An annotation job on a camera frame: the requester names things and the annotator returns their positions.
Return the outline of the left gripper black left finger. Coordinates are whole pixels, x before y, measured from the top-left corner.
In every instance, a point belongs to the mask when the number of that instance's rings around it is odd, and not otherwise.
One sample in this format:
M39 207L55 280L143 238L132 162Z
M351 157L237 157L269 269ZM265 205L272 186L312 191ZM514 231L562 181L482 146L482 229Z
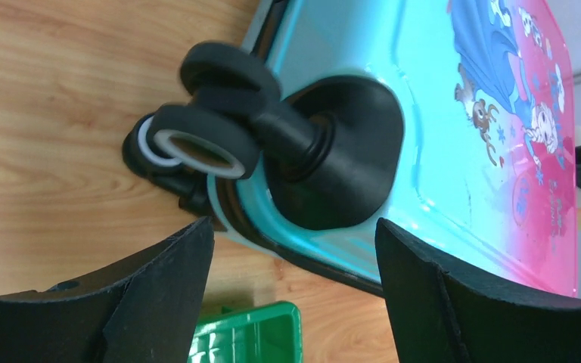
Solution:
M204 217L46 291L0 296L0 362L184 362L213 258Z

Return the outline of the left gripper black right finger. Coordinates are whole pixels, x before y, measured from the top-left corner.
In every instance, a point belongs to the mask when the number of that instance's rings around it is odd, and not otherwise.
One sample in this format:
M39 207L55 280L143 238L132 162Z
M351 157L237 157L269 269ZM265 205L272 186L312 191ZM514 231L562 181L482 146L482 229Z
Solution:
M581 299L501 278L387 219L374 241L401 362L581 362Z

